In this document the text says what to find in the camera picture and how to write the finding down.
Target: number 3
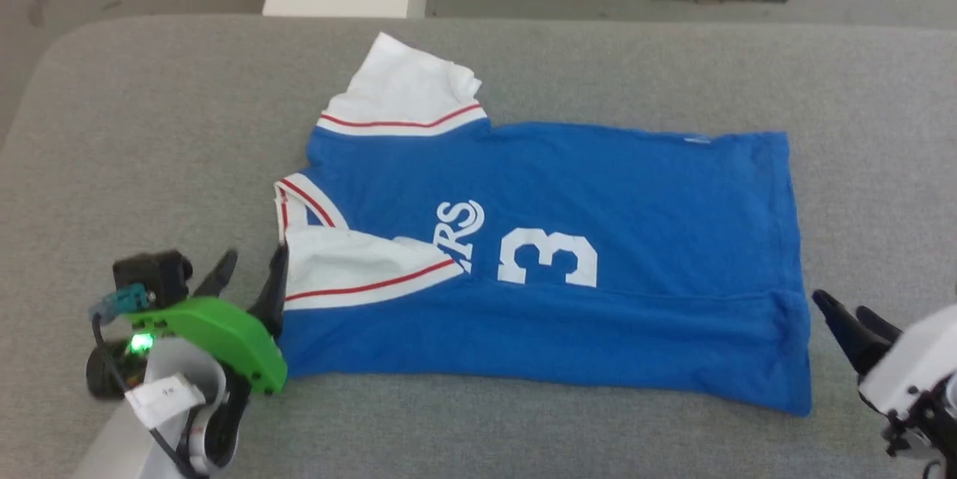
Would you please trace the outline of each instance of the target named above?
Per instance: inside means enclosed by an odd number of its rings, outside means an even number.
[[[515,252],[523,245],[534,245],[539,250],[539,264],[551,265],[558,251],[568,251],[578,259],[578,268],[564,276],[572,285],[595,286],[598,282],[598,253],[584,236],[568,236],[561,232],[544,233],[541,229],[517,228],[502,238],[502,253],[499,255],[499,281],[526,281],[526,269],[515,262]]]

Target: white fabric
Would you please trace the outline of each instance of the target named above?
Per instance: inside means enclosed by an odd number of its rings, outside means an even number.
[[[288,229],[285,309],[322,309],[392,300],[462,274],[433,244],[386,240],[346,229]]]
[[[300,228],[309,226],[307,217],[307,207],[296,197],[287,195],[286,190],[280,189],[280,183],[276,183],[276,218],[278,220],[278,230],[280,230],[280,243],[286,238],[286,230],[290,228]]]
[[[485,118],[475,73],[380,33],[317,126],[345,135],[438,135]]]
[[[302,176],[301,173],[292,173],[285,179],[281,179],[274,184],[274,188],[276,188],[277,197],[277,216],[280,220],[280,240],[283,240],[284,229],[307,224],[305,223],[305,211],[300,211],[298,205],[303,205],[311,210],[324,226],[349,228],[345,217],[342,216],[342,212],[339,212],[336,204],[332,203],[332,199],[329,199],[316,184]],[[285,207],[283,207],[284,197],[286,200]],[[286,211],[285,220],[283,219],[284,209]]]

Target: blue fabric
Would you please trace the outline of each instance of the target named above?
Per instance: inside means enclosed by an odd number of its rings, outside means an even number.
[[[302,173],[349,228],[431,243],[440,217],[459,230],[475,203],[483,219],[457,239],[468,256],[438,244],[467,274],[387,302],[287,311],[280,346],[291,376],[481,374],[810,413],[786,135],[486,119],[431,137],[317,128],[307,154]],[[458,203],[470,206],[455,213]],[[567,282],[583,257],[555,250],[540,264],[531,244],[514,250],[523,284],[502,281],[503,238],[516,228],[587,238],[594,286]]]

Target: black cable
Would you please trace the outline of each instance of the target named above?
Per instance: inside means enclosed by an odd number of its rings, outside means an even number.
[[[120,384],[120,389],[123,390],[123,393],[126,393],[130,391],[129,384],[124,380],[123,374],[120,373],[120,368],[117,367],[116,361],[113,360],[113,356],[111,356],[109,349],[106,347],[106,342],[103,341],[103,333],[100,332],[99,328],[99,319],[99,313],[98,315],[93,315],[93,339],[96,339],[96,349],[99,350],[99,355],[102,357],[103,363],[106,364],[110,373],[113,374],[113,378],[115,378],[117,384]],[[160,434],[160,431],[155,428],[150,428],[150,435],[153,436],[153,439],[156,439],[156,444],[160,446],[160,449],[163,449],[163,452],[170,458],[182,476],[187,479],[201,479],[201,476],[196,475],[196,470],[189,464],[183,462],[179,455],[176,454],[176,451],[170,447],[170,443]]]
[[[932,460],[928,462],[927,466],[923,469],[922,479],[930,479],[930,470],[933,469],[934,466],[943,466],[943,464],[941,464],[940,461],[936,461],[936,460]]]

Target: red stripe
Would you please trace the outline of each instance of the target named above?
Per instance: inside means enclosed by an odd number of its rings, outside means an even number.
[[[283,194],[283,233],[289,228],[289,214],[286,213],[286,192],[280,190],[280,193]]]
[[[383,288],[383,286],[395,285],[397,282],[410,281],[411,279],[416,279],[419,276],[428,274],[430,271],[436,271],[437,269],[453,264],[455,264],[455,261],[449,259],[447,261],[438,262],[437,265],[431,265],[431,267],[417,271],[415,274],[403,275],[402,277],[396,277],[395,279],[390,279],[389,281],[374,282],[371,285],[356,286],[356,288],[329,288],[325,289],[325,291],[301,292],[298,294],[293,294],[292,296],[286,296],[286,301],[291,302],[293,300],[308,298],[310,296],[325,296],[326,294],[350,294],[352,292],[371,291],[373,288]]]
[[[298,195],[300,195],[300,197],[302,197],[302,199],[305,199],[305,200],[307,201],[307,203],[312,204],[313,208],[315,208],[315,210],[317,210],[318,213],[322,214],[322,219],[325,220],[326,226],[330,226],[330,227],[335,227],[335,226],[336,226],[335,223],[332,223],[332,219],[331,219],[331,217],[329,217],[329,214],[326,214],[326,213],[325,213],[325,210],[322,210],[322,207],[319,206],[319,204],[316,203],[316,201],[313,200],[312,197],[309,197],[307,194],[305,194],[304,191],[302,191],[301,189],[298,189],[298,187],[297,187],[295,184],[291,183],[291,182],[290,182],[289,180],[287,180],[287,179],[281,179],[281,180],[280,180],[280,183],[283,184],[284,186],[286,186],[287,188],[293,190],[294,192],[298,193]]]
[[[346,121],[344,121],[344,120],[342,120],[342,119],[335,118],[334,116],[329,115],[329,114],[322,114],[322,115],[320,115],[319,118],[325,118],[325,120],[328,120],[329,122],[335,122],[336,124],[342,124],[343,126],[351,126],[352,128],[372,128],[372,127],[375,127],[375,126],[402,126],[402,127],[408,127],[408,128],[433,128],[434,126],[438,126],[438,125],[442,124],[443,122],[445,122],[445,121],[447,121],[447,120],[449,120],[449,119],[451,119],[451,118],[454,118],[454,117],[457,117],[458,115],[464,114],[464,112],[471,111],[472,109],[478,109],[478,108],[480,108],[480,107],[481,107],[481,105],[479,105],[479,104],[466,105],[466,107],[461,108],[461,109],[458,109],[458,111],[451,112],[450,114],[447,114],[447,115],[443,116],[442,118],[438,119],[437,121],[431,122],[431,123],[428,123],[428,124],[417,124],[417,123],[415,123],[415,122],[346,122]]]

